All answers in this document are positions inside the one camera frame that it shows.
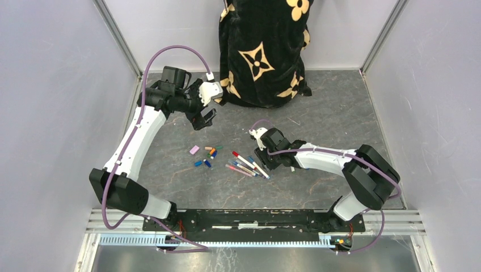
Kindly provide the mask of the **light blue cap marker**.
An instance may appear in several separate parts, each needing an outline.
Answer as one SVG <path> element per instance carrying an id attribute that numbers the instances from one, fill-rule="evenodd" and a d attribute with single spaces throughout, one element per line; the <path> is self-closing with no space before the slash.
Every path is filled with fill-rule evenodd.
<path id="1" fill-rule="evenodd" d="M 270 176 L 266 173 L 266 171 L 256 163 L 252 156 L 248 157 L 248 161 L 255 167 L 255 169 L 266 179 L 270 179 Z"/>

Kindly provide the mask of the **pink highlighter cap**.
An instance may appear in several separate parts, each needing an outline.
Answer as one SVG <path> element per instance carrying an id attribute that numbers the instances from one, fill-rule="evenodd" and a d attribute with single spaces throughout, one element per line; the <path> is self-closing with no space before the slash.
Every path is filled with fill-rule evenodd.
<path id="1" fill-rule="evenodd" d="M 199 150 L 200 150 L 200 147 L 197 146 L 197 145 L 195 145 L 195 146 L 193 146 L 193 147 L 190 149 L 189 153 L 190 153 L 191 155 L 194 155 L 194 154 L 196 154 Z"/>

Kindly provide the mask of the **pink pen clear cap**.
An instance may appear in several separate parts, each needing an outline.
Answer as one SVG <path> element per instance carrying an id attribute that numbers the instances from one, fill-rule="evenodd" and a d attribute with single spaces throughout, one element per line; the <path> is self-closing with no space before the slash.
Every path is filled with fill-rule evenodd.
<path id="1" fill-rule="evenodd" d="M 246 171 L 243 171 L 243 170 L 241 170 L 241 169 L 239 169 L 239 168 L 237 168 L 237 167 L 235 167 L 235 166 L 233 166 L 233 165 L 226 164 L 225 167 L 228 168 L 228 169 L 230 169 L 230 170 L 232 170 L 232 171 L 236 171 L 236 172 L 238 172 L 238 173 L 241 173 L 241 174 L 243 174 L 243 175 L 245 175 L 245 176 L 253 177 L 252 174 L 250 174 L 250 173 L 248 173 L 248 172 L 246 172 Z"/>

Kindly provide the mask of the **blue long nib marker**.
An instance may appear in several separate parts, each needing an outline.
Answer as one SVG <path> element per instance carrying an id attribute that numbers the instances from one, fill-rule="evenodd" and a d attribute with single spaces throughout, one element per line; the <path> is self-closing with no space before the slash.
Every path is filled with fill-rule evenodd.
<path id="1" fill-rule="evenodd" d="M 233 166 L 236 166 L 236 167 L 238 167 L 239 169 L 245 171 L 246 173 L 249 173 L 249 174 L 251 174 L 251 175 L 253 175 L 253 176 L 258 176 L 258 174 L 257 174 L 255 171 L 247 168 L 247 167 L 244 166 L 242 163 L 238 163 L 237 161 L 234 161 L 234 160 L 229 160 L 229 163 L 232 164 Z"/>

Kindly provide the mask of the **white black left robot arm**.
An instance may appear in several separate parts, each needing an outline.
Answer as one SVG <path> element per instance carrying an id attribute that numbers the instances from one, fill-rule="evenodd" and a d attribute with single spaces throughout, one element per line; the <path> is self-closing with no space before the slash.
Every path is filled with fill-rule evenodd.
<path id="1" fill-rule="evenodd" d="M 203 114 L 208 104 L 223 90 L 212 73 L 206 80 L 190 82 L 192 74 L 166 66 L 160 80 L 140 93 L 134 117 L 119 147 L 103 168 L 94 168 L 89 180 L 102 208 L 157 218 L 165 231 L 178 225 L 175 204 L 160 199 L 138 183 L 146 153 L 170 114 L 182 112 L 195 130 L 212 125 L 216 110 Z"/>

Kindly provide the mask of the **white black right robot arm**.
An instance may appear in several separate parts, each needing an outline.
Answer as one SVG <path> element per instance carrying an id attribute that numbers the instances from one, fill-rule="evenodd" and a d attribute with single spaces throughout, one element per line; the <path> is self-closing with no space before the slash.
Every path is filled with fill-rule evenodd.
<path id="1" fill-rule="evenodd" d="M 263 166 L 274 170 L 283 165 L 295 169 L 316 169 L 345 178 L 350 193 L 331 207 L 328 225 L 342 231 L 351 219 L 368 210 L 381 210 L 387 200 L 401 194 L 397 171 L 372 146 L 357 149 L 334 149 L 303 140 L 290 142 L 275 127 L 251 129 L 257 143 L 255 150 Z"/>

